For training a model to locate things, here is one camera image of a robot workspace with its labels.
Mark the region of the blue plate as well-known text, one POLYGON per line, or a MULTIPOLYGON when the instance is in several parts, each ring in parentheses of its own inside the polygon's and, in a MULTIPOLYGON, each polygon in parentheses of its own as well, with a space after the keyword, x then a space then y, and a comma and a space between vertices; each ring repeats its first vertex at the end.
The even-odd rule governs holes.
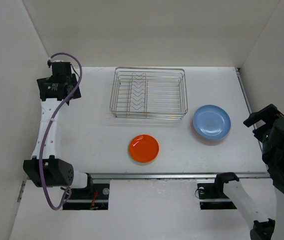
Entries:
POLYGON ((199 107, 193 114, 192 124, 200 137, 213 142, 222 141, 231 130, 231 119, 227 112, 212 104, 199 107))

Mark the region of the tan orange plate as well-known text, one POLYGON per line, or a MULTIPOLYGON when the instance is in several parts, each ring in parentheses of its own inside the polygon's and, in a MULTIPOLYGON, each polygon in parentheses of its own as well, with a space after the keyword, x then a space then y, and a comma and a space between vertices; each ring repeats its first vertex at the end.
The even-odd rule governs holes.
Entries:
POLYGON ((224 138, 224 139, 220 139, 220 140, 206 139, 206 138, 200 136, 197 132, 194 133, 194 136, 195 136, 196 139, 197 139, 199 142, 201 142, 202 144, 210 145, 210 146, 219 145, 219 144, 221 144, 222 142, 225 141, 225 138, 224 138))

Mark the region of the wire dish rack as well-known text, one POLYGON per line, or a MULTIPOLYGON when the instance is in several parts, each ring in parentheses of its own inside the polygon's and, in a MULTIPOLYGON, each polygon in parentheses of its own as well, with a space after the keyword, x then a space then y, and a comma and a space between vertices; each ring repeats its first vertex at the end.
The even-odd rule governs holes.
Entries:
POLYGON ((109 109, 117 118, 180 120, 188 112, 185 71, 117 67, 109 109))

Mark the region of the small orange plate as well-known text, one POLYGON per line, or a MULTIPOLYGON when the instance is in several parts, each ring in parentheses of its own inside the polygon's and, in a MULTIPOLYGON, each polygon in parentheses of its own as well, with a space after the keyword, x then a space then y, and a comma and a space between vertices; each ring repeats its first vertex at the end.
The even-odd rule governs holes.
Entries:
POLYGON ((132 159, 139 162, 154 160, 160 150, 159 143, 151 135, 141 134, 134 137, 129 146, 128 152, 132 159))

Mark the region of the pink plate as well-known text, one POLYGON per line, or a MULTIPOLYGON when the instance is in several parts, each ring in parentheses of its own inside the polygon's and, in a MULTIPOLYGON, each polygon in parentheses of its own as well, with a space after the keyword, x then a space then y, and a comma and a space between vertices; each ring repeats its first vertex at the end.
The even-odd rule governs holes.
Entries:
POLYGON ((209 140, 205 139, 204 137, 200 136, 193 127, 192 122, 189 124, 190 130, 192 131, 193 138, 198 141, 199 143, 206 145, 206 146, 218 146, 224 142, 224 140, 209 140))

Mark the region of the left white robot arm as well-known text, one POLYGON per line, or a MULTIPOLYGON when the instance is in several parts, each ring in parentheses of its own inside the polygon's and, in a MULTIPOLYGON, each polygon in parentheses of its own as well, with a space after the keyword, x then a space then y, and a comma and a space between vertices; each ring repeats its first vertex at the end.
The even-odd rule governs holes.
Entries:
POLYGON ((54 61, 50 67, 52 75, 36 81, 41 100, 41 120, 35 149, 31 158, 23 162, 23 170, 40 188, 39 159, 42 158, 47 187, 70 187, 86 199, 94 191, 89 175, 76 171, 61 156, 63 120, 69 106, 64 99, 77 84, 76 74, 72 72, 70 62, 54 61))

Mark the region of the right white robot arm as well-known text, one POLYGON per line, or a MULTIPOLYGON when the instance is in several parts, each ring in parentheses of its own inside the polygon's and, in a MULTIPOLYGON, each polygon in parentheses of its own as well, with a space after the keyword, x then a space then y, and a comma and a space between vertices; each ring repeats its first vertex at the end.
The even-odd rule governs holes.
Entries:
POLYGON ((263 125, 253 130, 262 144, 262 161, 272 181, 272 190, 261 193, 262 199, 250 196, 233 172, 216 176, 213 191, 227 197, 245 220, 252 240, 284 240, 284 114, 270 104, 253 112, 244 120, 250 127, 259 121, 263 125))

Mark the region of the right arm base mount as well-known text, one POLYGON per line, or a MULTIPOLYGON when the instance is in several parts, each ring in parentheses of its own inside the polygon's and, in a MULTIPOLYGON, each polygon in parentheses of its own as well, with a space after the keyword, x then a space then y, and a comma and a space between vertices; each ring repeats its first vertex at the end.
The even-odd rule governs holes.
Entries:
POLYGON ((218 193, 213 182, 198 182, 195 195, 201 210, 235 210, 236 206, 224 194, 218 193))

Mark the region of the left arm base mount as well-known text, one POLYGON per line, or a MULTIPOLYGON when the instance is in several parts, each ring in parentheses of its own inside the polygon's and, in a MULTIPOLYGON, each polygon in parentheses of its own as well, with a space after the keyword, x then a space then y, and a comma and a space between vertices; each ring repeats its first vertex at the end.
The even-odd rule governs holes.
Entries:
POLYGON ((110 180, 93 179, 86 188, 73 188, 71 197, 62 206, 64 211, 108 210, 110 180))

